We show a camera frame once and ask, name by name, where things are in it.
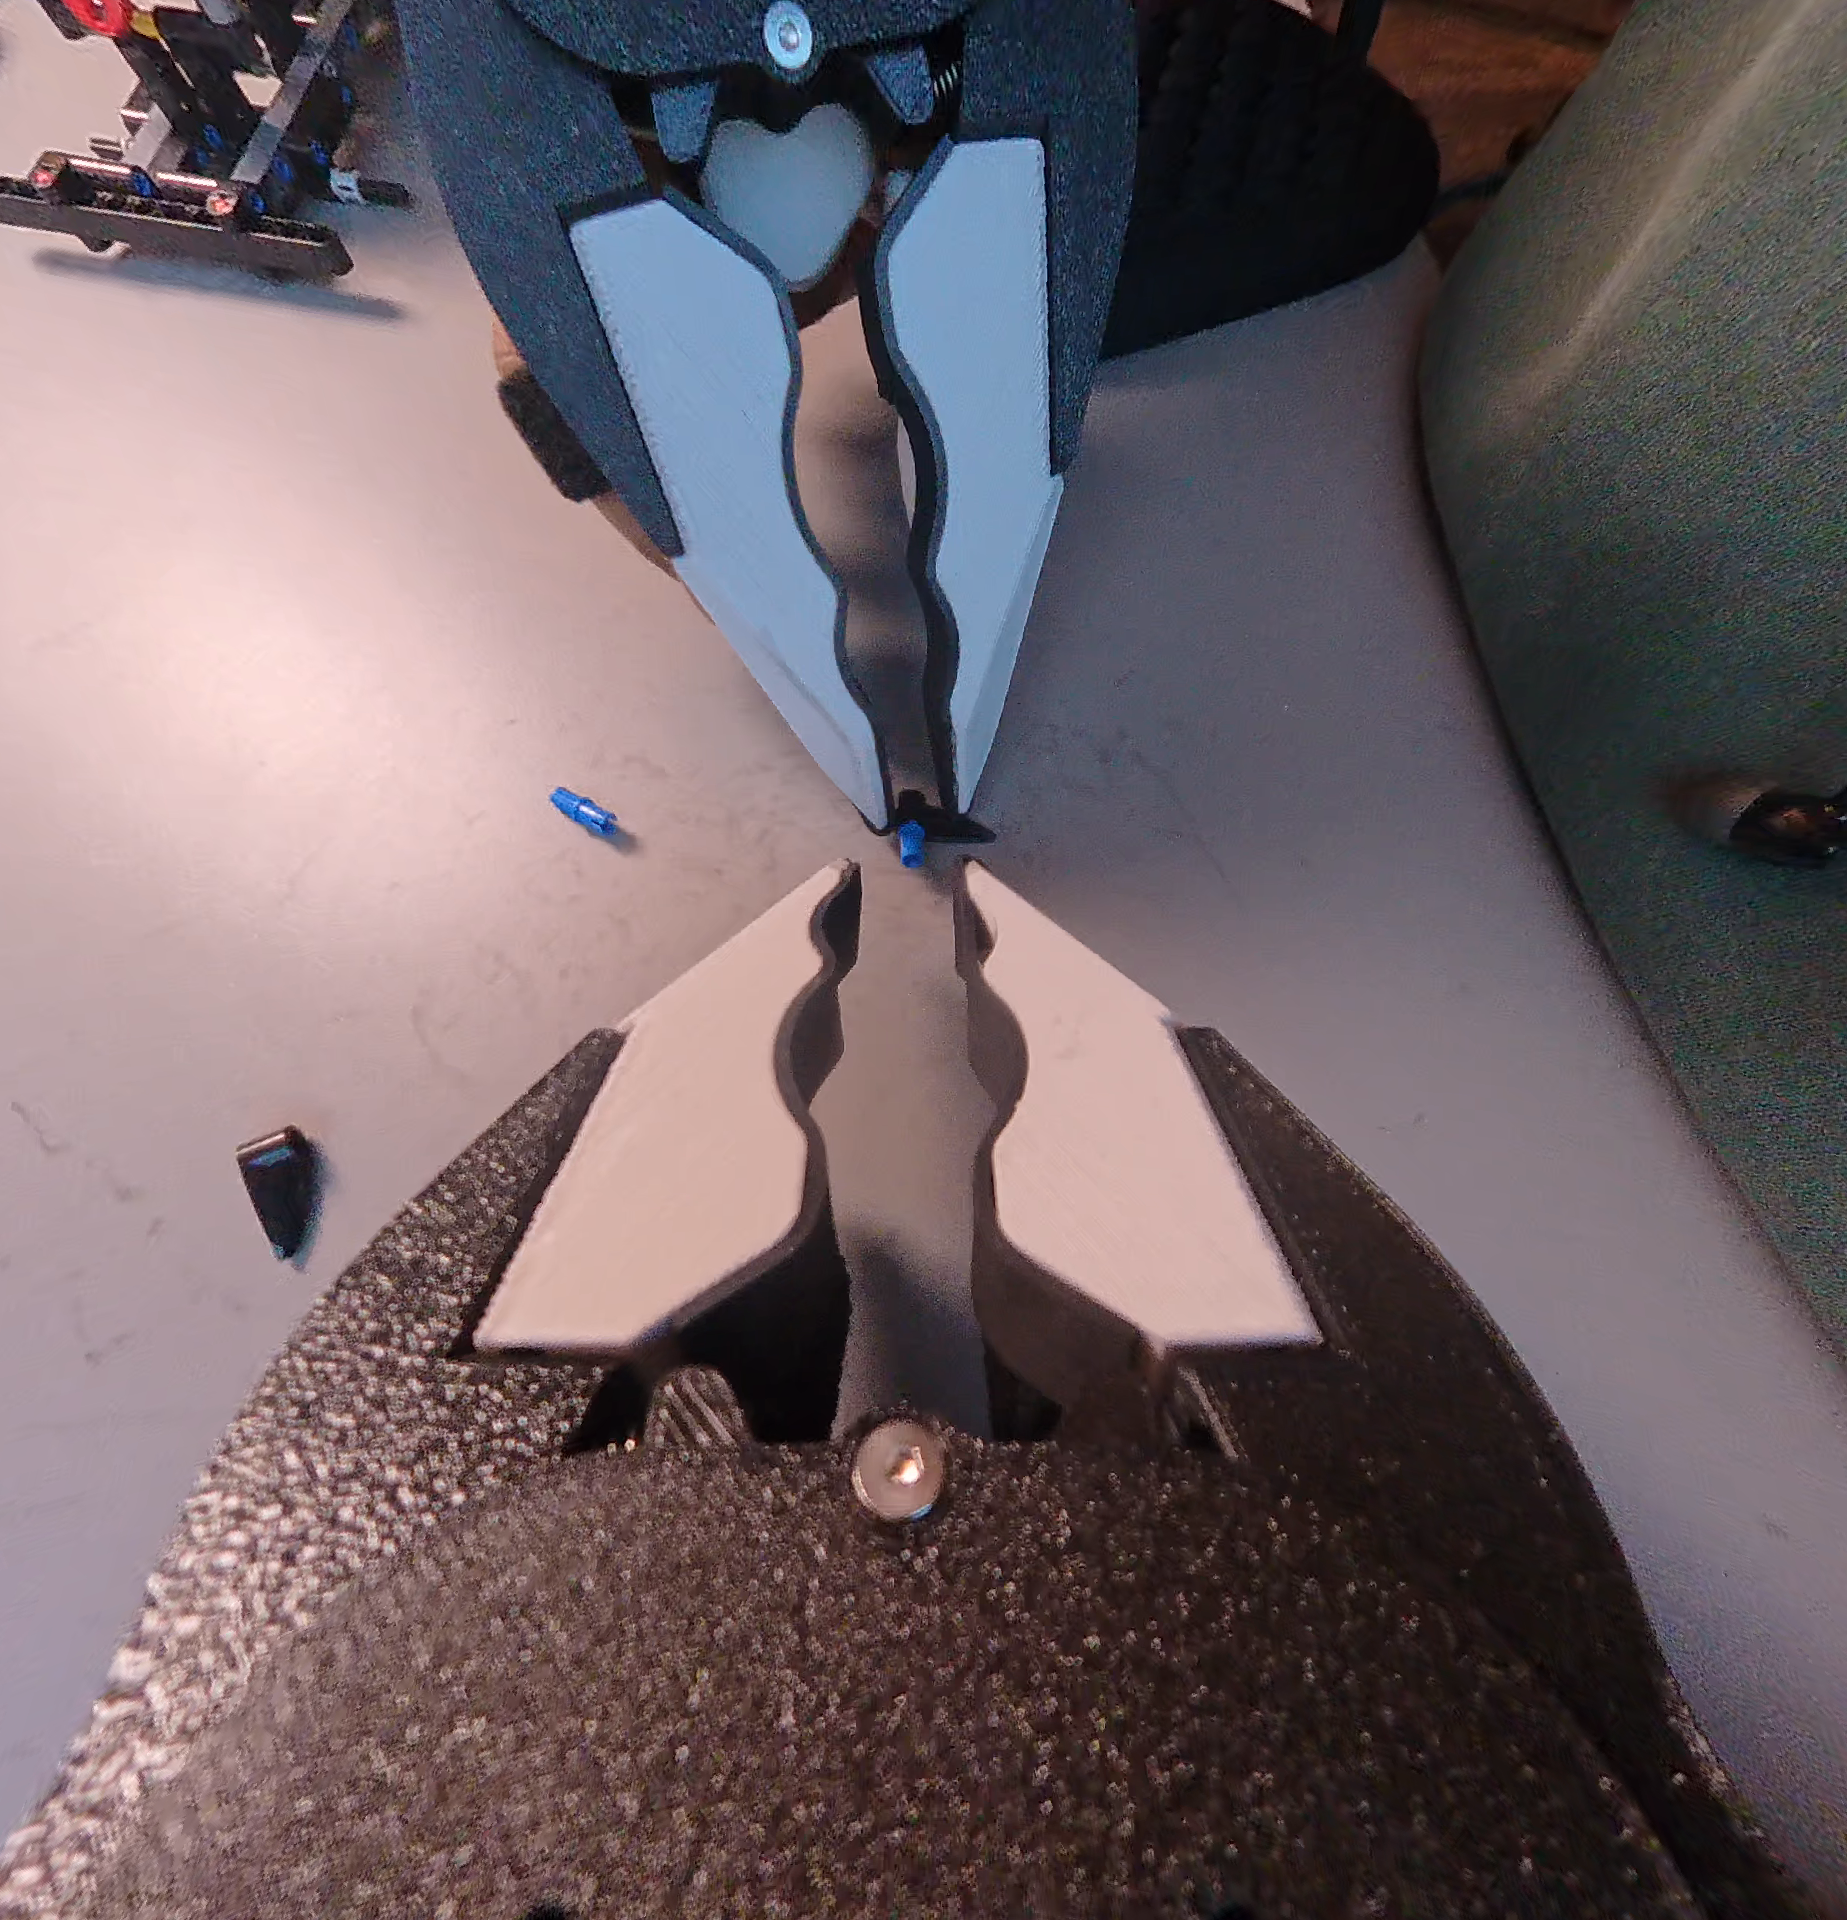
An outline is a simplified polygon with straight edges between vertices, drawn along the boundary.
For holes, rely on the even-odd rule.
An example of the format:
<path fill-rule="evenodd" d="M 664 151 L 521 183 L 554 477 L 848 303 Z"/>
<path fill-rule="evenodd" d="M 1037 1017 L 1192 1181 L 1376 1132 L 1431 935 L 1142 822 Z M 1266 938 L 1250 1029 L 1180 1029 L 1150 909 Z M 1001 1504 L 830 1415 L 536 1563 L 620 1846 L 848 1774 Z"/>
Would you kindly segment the black quilted pad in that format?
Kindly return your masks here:
<path fill-rule="evenodd" d="M 1139 141 L 1104 359 L 1361 278 L 1426 228 L 1441 154 L 1361 53 L 1276 1 L 1139 5 Z"/>

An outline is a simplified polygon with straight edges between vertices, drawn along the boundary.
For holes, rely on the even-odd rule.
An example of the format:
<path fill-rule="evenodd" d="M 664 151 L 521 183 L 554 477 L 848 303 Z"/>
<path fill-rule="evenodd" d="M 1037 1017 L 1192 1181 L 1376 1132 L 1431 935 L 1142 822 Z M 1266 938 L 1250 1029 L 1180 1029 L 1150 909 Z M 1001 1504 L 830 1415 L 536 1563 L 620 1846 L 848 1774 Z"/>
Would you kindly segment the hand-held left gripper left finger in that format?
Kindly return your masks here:
<path fill-rule="evenodd" d="M 650 996 L 474 1331 L 482 1354 L 624 1357 L 804 1246 L 810 1103 L 843 1054 L 861 877 L 836 859 Z"/>

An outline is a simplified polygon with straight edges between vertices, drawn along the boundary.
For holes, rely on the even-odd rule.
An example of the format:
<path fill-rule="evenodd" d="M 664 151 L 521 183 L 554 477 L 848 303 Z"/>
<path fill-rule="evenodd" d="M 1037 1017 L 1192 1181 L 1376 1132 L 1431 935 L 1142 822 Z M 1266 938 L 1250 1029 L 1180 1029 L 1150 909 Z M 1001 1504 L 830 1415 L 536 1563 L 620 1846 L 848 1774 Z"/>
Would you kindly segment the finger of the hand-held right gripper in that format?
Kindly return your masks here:
<path fill-rule="evenodd" d="M 587 214 L 570 240 L 681 540 L 681 583 L 886 831 L 884 750 L 843 654 L 845 591 L 796 481 L 801 364 L 783 276 L 675 192 Z"/>
<path fill-rule="evenodd" d="M 916 470 L 911 575 L 930 628 L 936 777 L 944 804 L 964 815 L 1064 492 L 1041 143 L 946 139 L 901 195 L 870 274 Z"/>

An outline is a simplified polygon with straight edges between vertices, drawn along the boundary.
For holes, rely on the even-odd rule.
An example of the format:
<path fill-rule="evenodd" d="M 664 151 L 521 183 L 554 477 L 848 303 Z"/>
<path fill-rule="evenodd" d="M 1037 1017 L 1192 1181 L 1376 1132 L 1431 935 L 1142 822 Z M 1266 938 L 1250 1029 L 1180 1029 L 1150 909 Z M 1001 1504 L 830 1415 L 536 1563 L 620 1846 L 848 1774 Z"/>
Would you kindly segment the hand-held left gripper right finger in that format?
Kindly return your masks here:
<path fill-rule="evenodd" d="M 996 1354 L 1317 1343 L 1170 1011 L 975 859 L 956 951 L 995 1106 L 972 1296 Z"/>

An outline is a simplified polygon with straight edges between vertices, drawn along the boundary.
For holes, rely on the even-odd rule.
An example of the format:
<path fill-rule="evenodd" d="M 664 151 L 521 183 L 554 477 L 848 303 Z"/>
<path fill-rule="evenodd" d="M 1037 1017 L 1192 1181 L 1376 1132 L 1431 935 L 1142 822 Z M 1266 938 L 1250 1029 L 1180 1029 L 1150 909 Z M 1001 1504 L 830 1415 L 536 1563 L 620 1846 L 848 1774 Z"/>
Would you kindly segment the black lego tooth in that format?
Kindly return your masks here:
<path fill-rule="evenodd" d="M 273 1254 L 300 1261 L 316 1236 L 322 1206 L 323 1176 L 316 1141 L 291 1123 L 240 1141 L 235 1165 Z"/>
<path fill-rule="evenodd" d="M 989 845 L 996 837 L 990 828 L 978 822 L 972 816 L 933 804 L 917 786 L 902 788 L 896 794 L 889 805 L 888 825 L 866 820 L 866 828 L 873 833 L 888 837 L 893 836 L 893 829 L 904 820 L 921 822 L 929 829 L 929 845 Z"/>

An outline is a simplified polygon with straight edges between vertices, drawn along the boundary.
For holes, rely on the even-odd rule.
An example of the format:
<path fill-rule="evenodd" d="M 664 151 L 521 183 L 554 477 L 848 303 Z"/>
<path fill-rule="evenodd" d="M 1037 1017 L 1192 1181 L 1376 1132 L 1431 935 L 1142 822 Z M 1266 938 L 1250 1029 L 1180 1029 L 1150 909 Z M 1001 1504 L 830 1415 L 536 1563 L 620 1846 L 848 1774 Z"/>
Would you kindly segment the white lego truck model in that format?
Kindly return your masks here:
<path fill-rule="evenodd" d="M 271 280 L 333 280 L 352 254 L 333 210 L 408 210 L 361 171 L 361 59 L 397 28 L 376 1 L 43 1 L 70 42 L 131 72 L 120 132 L 0 176 L 0 228 Z"/>

